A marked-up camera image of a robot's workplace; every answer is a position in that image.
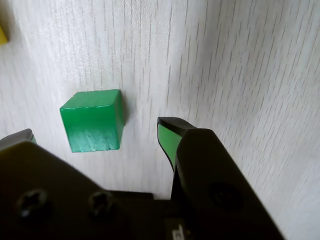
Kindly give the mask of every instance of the wood grain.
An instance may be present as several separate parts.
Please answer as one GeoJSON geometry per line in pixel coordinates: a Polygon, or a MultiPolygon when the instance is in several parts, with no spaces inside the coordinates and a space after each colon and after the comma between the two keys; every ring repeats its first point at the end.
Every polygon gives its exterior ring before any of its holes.
{"type": "Polygon", "coordinates": [[[0,0],[0,138],[31,128],[102,187],[167,198],[156,120],[180,117],[216,132],[288,239],[319,239],[319,12],[318,0],[0,0]],[[120,150],[71,153],[59,107],[113,88],[120,150]]]}

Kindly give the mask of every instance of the green wooden block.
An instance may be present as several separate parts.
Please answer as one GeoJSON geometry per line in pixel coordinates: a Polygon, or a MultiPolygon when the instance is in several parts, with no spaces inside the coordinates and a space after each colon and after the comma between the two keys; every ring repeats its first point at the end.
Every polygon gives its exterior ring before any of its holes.
{"type": "Polygon", "coordinates": [[[125,125],[120,90],[77,92],[60,114],[73,153],[120,148],[125,125]]]}

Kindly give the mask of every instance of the table surface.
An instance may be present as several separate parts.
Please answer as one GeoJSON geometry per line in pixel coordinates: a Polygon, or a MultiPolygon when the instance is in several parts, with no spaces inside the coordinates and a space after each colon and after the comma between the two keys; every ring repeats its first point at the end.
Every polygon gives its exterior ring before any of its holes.
{"type": "Polygon", "coordinates": [[[103,188],[170,196],[159,116],[212,129],[288,239],[319,239],[320,1],[0,0],[0,138],[103,188]],[[120,150],[71,153],[59,108],[121,89],[120,150]]]}

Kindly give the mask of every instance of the screw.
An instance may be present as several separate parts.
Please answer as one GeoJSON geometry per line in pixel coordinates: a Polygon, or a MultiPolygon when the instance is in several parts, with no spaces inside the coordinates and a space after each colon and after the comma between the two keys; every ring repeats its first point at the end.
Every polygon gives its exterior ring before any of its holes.
{"type": "Polygon", "coordinates": [[[114,197],[108,191],[98,191],[89,198],[89,212],[97,220],[104,220],[108,216],[114,197]]]}
{"type": "Polygon", "coordinates": [[[228,210],[239,210],[242,208],[243,200],[240,191],[226,182],[216,182],[210,186],[209,192],[213,203],[220,208],[228,210]]]}
{"type": "Polygon", "coordinates": [[[43,214],[48,203],[48,194],[42,189],[27,191],[17,201],[18,214],[21,218],[30,218],[43,214]]]}

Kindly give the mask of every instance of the yellow block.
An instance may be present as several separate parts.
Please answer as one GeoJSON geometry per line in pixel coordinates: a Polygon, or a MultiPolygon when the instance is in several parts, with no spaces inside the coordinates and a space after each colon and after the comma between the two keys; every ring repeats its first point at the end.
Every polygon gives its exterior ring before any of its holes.
{"type": "Polygon", "coordinates": [[[6,44],[7,42],[8,42],[7,38],[6,38],[4,32],[2,31],[2,29],[0,27],[0,45],[6,44]]]}

